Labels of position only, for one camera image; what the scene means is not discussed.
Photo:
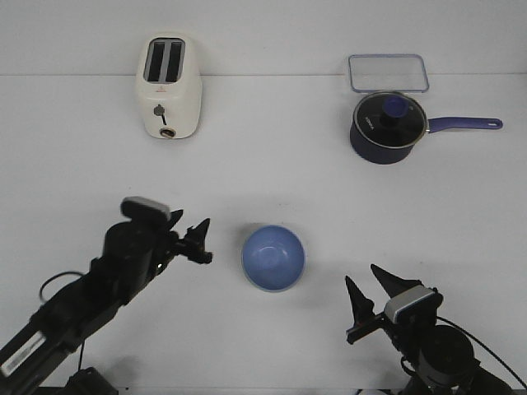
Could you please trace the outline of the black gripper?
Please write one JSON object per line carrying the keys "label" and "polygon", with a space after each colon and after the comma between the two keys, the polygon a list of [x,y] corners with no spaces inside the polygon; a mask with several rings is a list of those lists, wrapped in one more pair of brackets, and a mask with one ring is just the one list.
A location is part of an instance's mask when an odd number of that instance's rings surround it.
{"label": "black gripper", "polygon": [[[389,300],[414,302],[421,296],[422,282],[417,279],[404,279],[385,269],[370,265],[371,271],[380,283]],[[392,345],[410,362],[418,359],[424,333],[436,325],[436,318],[412,319],[408,324],[392,323],[385,315],[373,312],[374,302],[364,296],[350,276],[345,276],[345,285],[352,306],[354,324],[346,331],[346,340],[353,345],[370,333],[382,329]]]}
{"label": "black gripper", "polygon": [[183,209],[172,211],[166,229],[161,230],[133,221],[111,226],[100,257],[104,273],[116,277],[121,284],[147,284],[176,255],[197,264],[211,263],[212,253],[205,247],[210,219],[189,227],[181,239],[174,227],[183,214]]}

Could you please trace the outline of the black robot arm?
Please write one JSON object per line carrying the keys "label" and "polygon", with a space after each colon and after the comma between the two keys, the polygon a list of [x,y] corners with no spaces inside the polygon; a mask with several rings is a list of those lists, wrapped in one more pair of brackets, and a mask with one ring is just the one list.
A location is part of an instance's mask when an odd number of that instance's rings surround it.
{"label": "black robot arm", "polygon": [[30,317],[1,349],[1,392],[32,394],[91,335],[159,276],[176,256],[209,264],[209,220],[184,237],[175,221],[153,225],[121,222],[106,234],[103,253],[89,271],[67,284]]}
{"label": "black robot arm", "polygon": [[[305,268],[305,250],[290,230],[265,225],[243,243],[241,264],[248,280],[267,291],[285,290],[299,280]],[[512,388],[486,371],[476,358],[477,338],[437,310],[444,297],[417,279],[403,279],[370,265],[389,299],[374,311],[349,276],[345,285],[352,306],[353,325],[346,331],[350,345],[383,330],[400,353],[400,364],[410,380],[404,394],[511,394]]]}

